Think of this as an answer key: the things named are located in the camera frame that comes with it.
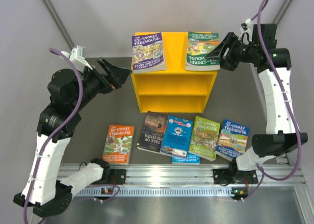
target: blue book back cover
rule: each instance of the blue book back cover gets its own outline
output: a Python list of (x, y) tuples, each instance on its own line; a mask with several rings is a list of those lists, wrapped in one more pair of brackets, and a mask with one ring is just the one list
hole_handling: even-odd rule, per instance
[(187, 153), (186, 159), (172, 157), (173, 164), (200, 164), (200, 157), (194, 154)]
[(232, 160), (245, 152), (250, 129), (246, 126), (224, 120), (216, 153), (220, 156)]
[(193, 130), (193, 121), (169, 116), (160, 152), (186, 158)]

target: yellow shelf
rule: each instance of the yellow shelf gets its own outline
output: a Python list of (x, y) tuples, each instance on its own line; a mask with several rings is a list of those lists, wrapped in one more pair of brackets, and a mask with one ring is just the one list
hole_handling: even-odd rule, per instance
[(140, 112), (203, 113), (217, 71), (185, 70), (187, 32), (162, 32), (162, 39), (167, 70), (131, 75)]

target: book cover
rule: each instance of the book cover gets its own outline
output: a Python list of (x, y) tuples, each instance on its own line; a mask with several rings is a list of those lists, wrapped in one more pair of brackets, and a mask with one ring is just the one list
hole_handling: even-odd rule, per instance
[(138, 149), (160, 153), (161, 142), (165, 133), (168, 116), (148, 112), (145, 118)]
[(172, 157), (186, 158), (192, 129), (193, 121), (169, 116), (160, 153)]
[(166, 70), (161, 33), (132, 36), (134, 73)]
[(249, 132), (246, 126), (224, 120), (215, 153), (230, 161), (237, 158), (245, 152)]
[(110, 164), (128, 165), (133, 133), (133, 126), (111, 124), (107, 134), (103, 160)]
[(187, 71), (213, 71), (220, 69), (218, 60), (205, 56), (219, 44), (218, 33), (189, 32), (186, 50), (185, 69)]
[(196, 116), (188, 152), (214, 161), (219, 128), (219, 123)]
[(191, 165), (199, 165), (200, 157), (194, 154), (187, 153), (186, 158), (176, 158), (172, 157), (173, 164), (191, 164)]

